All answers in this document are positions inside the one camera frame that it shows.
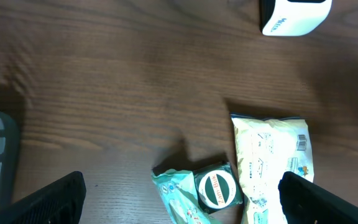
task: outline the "teal package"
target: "teal package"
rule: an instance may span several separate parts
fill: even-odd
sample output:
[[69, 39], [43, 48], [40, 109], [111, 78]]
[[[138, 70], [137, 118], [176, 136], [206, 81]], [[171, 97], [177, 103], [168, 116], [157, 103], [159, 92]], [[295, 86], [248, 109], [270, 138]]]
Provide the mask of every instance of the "teal package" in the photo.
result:
[[221, 223], [200, 209], [192, 171], [170, 169], [158, 176], [152, 172], [152, 180], [174, 223]]

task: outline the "black object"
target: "black object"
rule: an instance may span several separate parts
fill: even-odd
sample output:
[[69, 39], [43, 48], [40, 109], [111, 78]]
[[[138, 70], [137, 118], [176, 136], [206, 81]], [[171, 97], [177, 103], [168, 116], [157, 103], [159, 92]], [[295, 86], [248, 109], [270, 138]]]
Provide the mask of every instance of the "black object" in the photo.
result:
[[77, 224], [86, 195], [81, 172], [72, 172], [0, 210], [0, 223]]
[[358, 224], [358, 207], [292, 172], [284, 173], [278, 189], [288, 224]]
[[289, 2], [322, 3], [325, 0], [288, 0]]
[[267, 22], [273, 15], [276, 0], [259, 0], [260, 11], [260, 31], [266, 26]]

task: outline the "snack package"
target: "snack package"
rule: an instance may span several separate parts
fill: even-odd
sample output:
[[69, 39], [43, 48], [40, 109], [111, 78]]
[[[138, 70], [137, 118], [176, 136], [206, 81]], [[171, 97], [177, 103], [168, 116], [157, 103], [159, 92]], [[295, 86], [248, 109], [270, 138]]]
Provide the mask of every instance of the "snack package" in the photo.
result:
[[170, 169], [158, 176], [152, 172], [152, 180], [174, 223], [221, 223], [200, 209], [192, 171]]
[[314, 177], [306, 122], [291, 118], [262, 121], [239, 114], [231, 118], [239, 182], [249, 199], [242, 222], [287, 223], [278, 191], [284, 172], [292, 171], [310, 182]]

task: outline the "green circular logo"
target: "green circular logo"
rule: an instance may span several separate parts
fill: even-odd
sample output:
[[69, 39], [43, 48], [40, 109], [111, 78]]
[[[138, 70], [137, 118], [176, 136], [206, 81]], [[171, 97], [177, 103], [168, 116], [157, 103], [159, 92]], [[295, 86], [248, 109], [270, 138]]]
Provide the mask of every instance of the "green circular logo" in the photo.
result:
[[198, 192], [205, 205], [214, 209], [222, 209], [234, 200], [236, 181], [226, 171], [213, 170], [201, 179]]

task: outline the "wood grain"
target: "wood grain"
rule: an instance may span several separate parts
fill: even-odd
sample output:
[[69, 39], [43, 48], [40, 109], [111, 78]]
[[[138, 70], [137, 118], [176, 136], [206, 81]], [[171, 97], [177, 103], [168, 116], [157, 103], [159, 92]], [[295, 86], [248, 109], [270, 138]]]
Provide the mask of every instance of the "wood grain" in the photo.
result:
[[232, 108], [307, 117], [315, 183], [358, 205], [358, 1], [279, 38], [260, 33], [257, 1], [0, 0], [14, 201], [79, 170], [82, 223], [170, 223], [150, 169], [181, 139], [193, 161], [235, 164]]

